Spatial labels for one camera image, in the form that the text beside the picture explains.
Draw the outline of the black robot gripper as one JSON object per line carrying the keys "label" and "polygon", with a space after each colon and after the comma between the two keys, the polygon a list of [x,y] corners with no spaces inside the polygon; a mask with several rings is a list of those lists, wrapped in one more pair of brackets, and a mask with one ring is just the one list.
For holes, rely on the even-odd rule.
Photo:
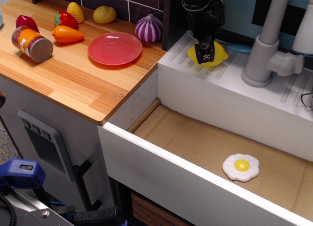
{"label": "black robot gripper", "polygon": [[215,32],[224,25],[224,0],[182,0],[193,35],[199,64],[214,61]]}

